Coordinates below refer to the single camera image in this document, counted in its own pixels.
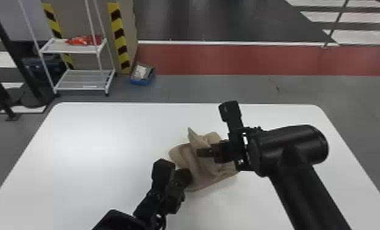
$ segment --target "gray floor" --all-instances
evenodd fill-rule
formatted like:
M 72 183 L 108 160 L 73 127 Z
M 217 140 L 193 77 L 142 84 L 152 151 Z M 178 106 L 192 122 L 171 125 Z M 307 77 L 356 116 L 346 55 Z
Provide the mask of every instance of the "gray floor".
M 118 77 L 108 98 L 102 93 L 93 96 L 67 93 L 56 99 L 54 104 L 220 103 L 226 100 L 318 105 L 336 126 L 380 191 L 380 77 L 158 76 L 147 87 L 133 86 L 126 78 Z M 0 185 L 45 116 L 27 114 L 17 122 L 5 122 L 5 116 L 0 115 Z

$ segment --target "red floor stripe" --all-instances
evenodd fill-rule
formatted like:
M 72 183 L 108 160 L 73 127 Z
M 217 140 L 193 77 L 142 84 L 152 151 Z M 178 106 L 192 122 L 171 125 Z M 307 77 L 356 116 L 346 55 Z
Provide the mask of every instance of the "red floor stripe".
M 159 75 L 377 75 L 380 46 L 139 45 Z

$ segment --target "red object on shelf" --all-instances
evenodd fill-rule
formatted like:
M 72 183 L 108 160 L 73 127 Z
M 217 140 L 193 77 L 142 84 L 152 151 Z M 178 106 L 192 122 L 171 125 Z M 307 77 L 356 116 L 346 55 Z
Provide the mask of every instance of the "red object on shelf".
M 97 45 L 101 45 L 101 41 L 102 41 L 101 36 L 97 34 L 95 35 L 95 38 L 96 38 Z M 94 45 L 95 44 L 95 42 L 93 41 L 92 35 L 77 36 L 72 39 L 67 39 L 66 43 L 70 45 Z

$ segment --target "robotic hand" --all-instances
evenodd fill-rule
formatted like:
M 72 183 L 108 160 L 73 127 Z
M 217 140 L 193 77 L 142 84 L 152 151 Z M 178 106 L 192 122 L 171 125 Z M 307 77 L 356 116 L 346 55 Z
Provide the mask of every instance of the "robotic hand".
M 152 187 L 133 216 L 110 210 L 93 230 L 154 230 L 166 228 L 167 214 L 176 214 L 191 183 L 189 169 L 175 170 L 175 164 L 160 159 L 153 164 Z
M 199 149 L 199 157 L 212 157 L 215 163 L 234 162 L 238 171 L 268 177 L 295 229 L 350 229 L 313 168 L 328 156 L 327 141 L 319 130 L 310 125 L 268 131 L 244 127 L 236 101 L 221 104 L 219 111 L 229 129 L 228 140 Z M 134 216 L 111 210 L 93 230 L 164 229 L 166 215 L 177 213 L 192 180 L 188 169 L 174 169 L 169 161 L 157 161 L 152 189 Z
M 295 229 L 350 229 L 312 166 L 328 156 L 319 130 L 310 125 L 268 131 L 244 127 L 236 101 L 221 104 L 219 110 L 229 129 L 228 140 L 198 150 L 199 157 L 234 161 L 238 171 L 268 177 Z

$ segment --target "small box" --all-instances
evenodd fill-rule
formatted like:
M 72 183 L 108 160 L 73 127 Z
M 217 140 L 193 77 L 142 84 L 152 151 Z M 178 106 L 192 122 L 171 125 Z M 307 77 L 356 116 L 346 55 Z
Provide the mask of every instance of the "small box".
M 130 76 L 130 82 L 140 86 L 148 85 L 155 78 L 155 68 L 149 65 L 137 63 Z

